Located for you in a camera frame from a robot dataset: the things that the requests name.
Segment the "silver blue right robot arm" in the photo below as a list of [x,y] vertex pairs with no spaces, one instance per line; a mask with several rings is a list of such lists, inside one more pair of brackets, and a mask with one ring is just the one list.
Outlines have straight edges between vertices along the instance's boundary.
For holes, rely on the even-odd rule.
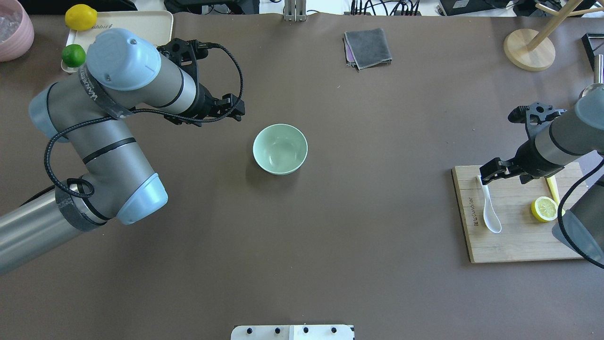
[[[518,106],[508,116],[526,126],[527,142],[513,158],[496,157],[479,169],[483,185],[518,176],[522,184],[551,177],[590,152],[604,152],[604,95],[597,87],[578,99],[572,109],[534,103]],[[603,266],[604,188],[600,178],[560,216],[552,233],[585,260]]]

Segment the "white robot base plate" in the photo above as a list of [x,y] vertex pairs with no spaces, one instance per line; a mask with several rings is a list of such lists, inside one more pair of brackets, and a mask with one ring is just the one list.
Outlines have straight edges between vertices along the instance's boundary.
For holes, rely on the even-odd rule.
[[240,325],[234,327],[231,340],[354,340],[353,325],[293,324]]

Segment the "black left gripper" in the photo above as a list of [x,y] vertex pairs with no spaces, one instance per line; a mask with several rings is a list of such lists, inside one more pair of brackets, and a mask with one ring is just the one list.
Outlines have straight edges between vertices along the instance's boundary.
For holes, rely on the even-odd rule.
[[190,118],[180,115],[165,115],[165,119],[175,125],[203,125],[203,119],[210,118],[216,122],[219,118],[233,118],[241,121],[244,114],[244,101],[234,94],[225,94],[217,100],[205,86],[198,84],[195,102],[191,106]]

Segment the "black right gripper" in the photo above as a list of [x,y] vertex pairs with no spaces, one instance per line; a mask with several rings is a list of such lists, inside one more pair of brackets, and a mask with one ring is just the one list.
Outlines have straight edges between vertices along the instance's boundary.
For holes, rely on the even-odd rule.
[[479,168],[481,185],[488,185],[498,179],[519,176],[522,185],[553,172],[553,164],[546,161],[538,152],[535,139],[522,144],[516,151],[512,161],[502,161],[494,158]]

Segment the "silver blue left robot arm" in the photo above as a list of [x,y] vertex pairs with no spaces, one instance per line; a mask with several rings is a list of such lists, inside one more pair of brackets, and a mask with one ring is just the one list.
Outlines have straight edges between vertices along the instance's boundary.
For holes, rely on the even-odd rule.
[[213,42],[155,46],[123,28],[98,34],[86,62],[32,99],[34,125],[48,138],[43,164],[52,186],[1,218],[1,273],[103,226],[125,225],[162,208],[168,194],[124,119],[145,112],[173,124],[241,120],[240,95],[213,97],[197,61]]

